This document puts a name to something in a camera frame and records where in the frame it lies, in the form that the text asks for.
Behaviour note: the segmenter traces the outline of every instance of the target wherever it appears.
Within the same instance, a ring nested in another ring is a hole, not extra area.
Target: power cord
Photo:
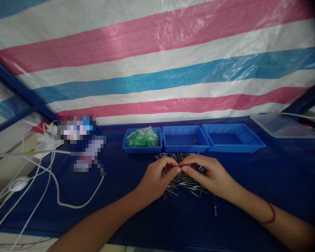
[[[45,125],[46,125],[46,124],[43,123],[43,133],[44,133],[44,134],[46,134]],[[52,137],[53,137],[53,141],[55,141],[54,133],[53,133],[53,125],[54,125],[54,122],[52,122],[52,123],[50,124],[50,126],[51,126],[51,135],[52,135]],[[43,158],[40,159],[39,163],[36,163],[36,162],[34,162],[33,160],[31,160],[31,159],[29,159],[29,158],[26,157],[26,154],[33,154],[33,155],[34,155],[34,154],[37,154],[37,153],[48,153],[48,152],[51,152],[51,161],[50,161],[50,165],[49,165],[48,168],[45,168],[45,167],[43,167],[43,166],[41,165],[41,162],[42,162],[42,159],[43,159]],[[101,178],[101,180],[100,180],[100,183],[98,184],[96,190],[94,191],[94,193],[92,194],[92,196],[90,197],[90,199],[89,199],[85,204],[83,204],[83,205],[81,205],[81,206],[74,206],[74,205],[62,203],[62,202],[60,201],[60,199],[59,199],[59,198],[60,198],[60,192],[59,192],[59,191],[60,191],[60,188],[59,188],[58,181],[57,181],[57,179],[56,179],[54,173],[51,171],[52,164],[53,164],[53,161],[54,161],[54,159],[55,159],[55,153],[66,153],[66,154],[70,154],[70,152],[61,151],[61,150],[55,150],[55,149],[53,149],[53,150],[42,150],[42,151],[32,152],[32,153],[25,153],[25,152],[24,152],[24,138],[23,138],[23,140],[22,140],[22,152],[21,152],[21,153],[0,153],[0,156],[18,156],[18,155],[22,155],[22,156],[27,160],[26,163],[21,167],[21,169],[19,170],[19,172],[16,174],[16,176],[11,180],[11,182],[14,181],[14,179],[18,176],[18,174],[20,173],[20,171],[24,168],[24,166],[25,166],[28,162],[31,162],[31,163],[37,165],[36,175],[33,176],[33,177],[31,177],[31,178],[29,178],[28,180],[26,180],[26,181],[29,181],[29,180],[32,180],[32,181],[31,181],[31,183],[29,184],[29,186],[25,189],[25,191],[23,192],[23,194],[20,196],[20,198],[17,200],[17,202],[12,206],[12,208],[6,213],[6,215],[4,216],[4,218],[0,221],[0,225],[3,223],[3,221],[6,219],[6,217],[11,213],[11,211],[15,208],[15,206],[18,204],[18,202],[22,199],[22,197],[23,197],[23,196],[25,195],[25,193],[28,191],[28,189],[30,188],[30,186],[31,186],[32,183],[34,182],[35,178],[36,178],[37,176],[41,175],[41,174],[44,173],[44,172],[49,172],[48,183],[47,183],[46,188],[45,188],[45,190],[44,190],[44,192],[43,192],[43,195],[41,196],[41,198],[40,198],[39,202],[37,203],[36,207],[34,208],[34,210],[32,211],[32,213],[30,214],[30,216],[29,216],[27,222],[25,223],[25,225],[24,225],[22,231],[20,232],[20,234],[19,234],[17,240],[15,241],[15,243],[13,244],[13,246],[11,247],[11,249],[9,250],[10,252],[14,250],[14,247],[17,245],[18,241],[20,240],[20,238],[21,238],[21,236],[22,236],[24,230],[26,229],[26,227],[27,227],[27,225],[28,225],[30,219],[32,218],[33,214],[35,213],[35,211],[37,210],[39,204],[41,203],[43,197],[45,196],[46,191],[47,191],[48,186],[49,186],[49,182],[50,182],[51,176],[54,178],[54,181],[55,181],[55,184],[56,184],[56,189],[57,189],[57,203],[58,203],[59,205],[61,205],[61,206],[64,206],[64,207],[66,206],[66,207],[74,208],[74,209],[83,208],[83,207],[85,207],[87,204],[89,204],[90,201],[91,201],[91,200],[93,199],[93,197],[95,196],[97,190],[99,189],[100,185],[102,184],[102,182],[103,182],[103,180],[104,180],[104,176],[102,176],[102,178]],[[2,197],[4,197],[4,196],[8,193],[8,192],[6,192],[6,193],[3,194],[4,190],[0,193],[0,199],[1,199]],[[4,202],[3,202],[3,203],[1,204],[1,206],[0,206],[0,209],[1,209],[1,207],[6,203],[6,201],[7,201],[8,199],[9,199],[9,197],[7,197],[7,198],[4,200]]]

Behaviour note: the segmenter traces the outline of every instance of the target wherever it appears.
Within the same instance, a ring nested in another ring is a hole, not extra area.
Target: pile of metal pins
[[[189,156],[191,153],[161,153],[157,156],[154,156],[156,159],[160,159],[162,157],[171,157],[176,160],[176,162],[180,163],[185,157]],[[196,171],[206,174],[207,170],[200,166],[196,165],[195,168]],[[164,176],[168,172],[167,166],[164,167],[162,171],[162,176]],[[189,177],[186,173],[181,171],[170,183],[170,185],[167,187],[166,191],[163,193],[163,199],[165,200],[167,198],[167,195],[170,196],[176,195],[178,196],[174,190],[176,190],[178,187],[184,187],[189,192],[194,194],[196,197],[201,198],[202,193],[210,194],[207,191],[205,191],[205,188],[201,186],[196,180],[194,180],[192,177]]]

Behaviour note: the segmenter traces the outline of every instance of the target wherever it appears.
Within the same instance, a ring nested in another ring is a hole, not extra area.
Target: green plastic caps
[[[126,138],[128,147],[159,146],[159,136],[154,132],[152,126],[137,129]]]

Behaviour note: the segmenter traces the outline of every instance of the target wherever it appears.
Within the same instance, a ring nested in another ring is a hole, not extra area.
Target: blue plastic bin
[[[162,127],[165,152],[205,152],[209,147],[207,138],[199,126]],[[198,143],[195,145],[193,135]]]
[[[128,147],[126,145],[126,138],[128,137],[129,134],[131,134],[133,131],[139,130],[142,128],[136,128],[136,129],[128,129],[126,131],[124,141],[122,143],[122,148],[126,151],[127,154],[130,153],[162,153],[162,133],[161,133],[161,128],[152,128],[154,132],[159,136],[159,146],[149,146],[149,147]]]
[[[209,152],[253,153],[266,144],[245,124],[203,124]]]

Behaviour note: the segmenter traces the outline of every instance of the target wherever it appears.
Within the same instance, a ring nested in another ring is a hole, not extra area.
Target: pink stripe
[[[0,50],[0,60],[15,75],[20,75],[193,46],[314,16],[303,0],[215,0],[59,39],[7,48]]]
[[[304,92],[307,87],[281,87],[263,95],[232,94],[222,97],[209,98],[180,98],[161,101],[127,103],[96,106],[77,110],[67,110],[57,113],[59,116],[124,116],[129,114],[156,114],[189,112],[203,113],[227,109],[248,110],[266,103],[291,104]]]

